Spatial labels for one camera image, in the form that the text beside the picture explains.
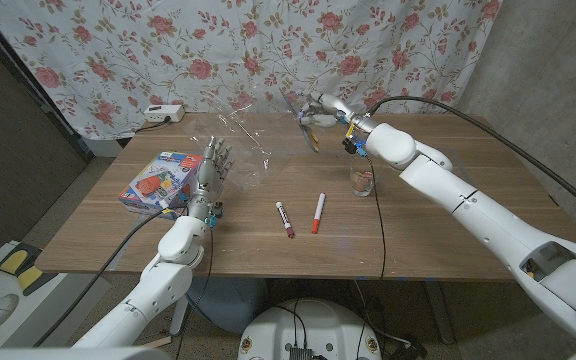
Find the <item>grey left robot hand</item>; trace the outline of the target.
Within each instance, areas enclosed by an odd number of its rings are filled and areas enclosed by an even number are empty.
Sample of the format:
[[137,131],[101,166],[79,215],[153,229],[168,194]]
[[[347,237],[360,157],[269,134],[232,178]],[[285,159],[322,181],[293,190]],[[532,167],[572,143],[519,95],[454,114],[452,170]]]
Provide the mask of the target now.
[[230,159],[231,146],[224,145],[224,138],[212,136],[204,149],[196,184],[188,203],[188,216],[204,220],[218,202],[223,183],[234,161]]

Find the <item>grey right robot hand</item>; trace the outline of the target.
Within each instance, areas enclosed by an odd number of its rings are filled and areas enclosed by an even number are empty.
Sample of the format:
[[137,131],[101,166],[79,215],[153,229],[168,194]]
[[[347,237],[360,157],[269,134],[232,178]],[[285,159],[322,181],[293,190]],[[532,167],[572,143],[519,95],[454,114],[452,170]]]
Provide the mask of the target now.
[[299,125],[331,128],[337,124],[348,124],[365,133],[371,133],[379,125],[369,116],[358,114],[334,95],[313,91],[306,98],[306,108],[297,115]]

